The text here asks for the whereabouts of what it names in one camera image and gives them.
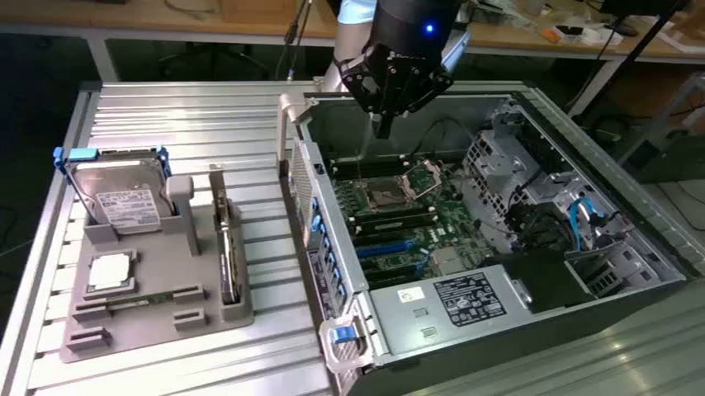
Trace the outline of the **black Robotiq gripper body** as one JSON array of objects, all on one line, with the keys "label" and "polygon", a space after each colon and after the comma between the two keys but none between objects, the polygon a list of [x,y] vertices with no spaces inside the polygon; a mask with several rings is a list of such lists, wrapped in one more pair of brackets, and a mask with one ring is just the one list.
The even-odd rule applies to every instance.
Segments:
[{"label": "black Robotiq gripper body", "polygon": [[366,55],[384,90],[392,74],[410,68],[448,68],[443,52],[457,19],[457,1],[380,1]]}]

